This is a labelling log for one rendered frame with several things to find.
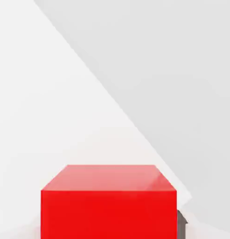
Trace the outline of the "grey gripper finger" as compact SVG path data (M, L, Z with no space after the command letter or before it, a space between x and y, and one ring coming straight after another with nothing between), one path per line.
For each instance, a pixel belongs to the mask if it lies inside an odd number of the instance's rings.
M177 239L186 239L186 224L188 221L182 215L182 213L177 211Z

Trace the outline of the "small red cube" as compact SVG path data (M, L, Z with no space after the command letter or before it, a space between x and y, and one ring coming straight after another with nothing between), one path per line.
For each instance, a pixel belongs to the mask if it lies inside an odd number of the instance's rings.
M177 191L154 165L68 165L41 191L41 239L177 239Z

